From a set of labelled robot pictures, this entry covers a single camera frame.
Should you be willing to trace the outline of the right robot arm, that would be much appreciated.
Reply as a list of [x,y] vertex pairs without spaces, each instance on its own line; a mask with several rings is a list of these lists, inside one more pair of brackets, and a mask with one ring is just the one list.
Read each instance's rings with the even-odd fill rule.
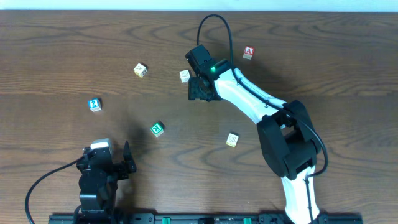
[[250,82],[228,60],[216,61],[203,45],[186,53],[195,76],[189,100],[226,100],[257,127],[264,160],[282,179],[285,213],[293,223],[312,223],[320,213],[313,175],[321,142],[304,105],[286,103]]

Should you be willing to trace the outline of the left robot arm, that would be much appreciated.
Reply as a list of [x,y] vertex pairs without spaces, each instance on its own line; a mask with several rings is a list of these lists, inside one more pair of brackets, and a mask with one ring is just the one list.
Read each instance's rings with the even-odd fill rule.
[[122,223],[123,213],[115,208],[118,181],[128,179],[137,170],[129,143],[124,144],[123,160],[114,163],[110,139],[95,140],[83,149],[76,167],[81,172],[80,205],[72,222]]

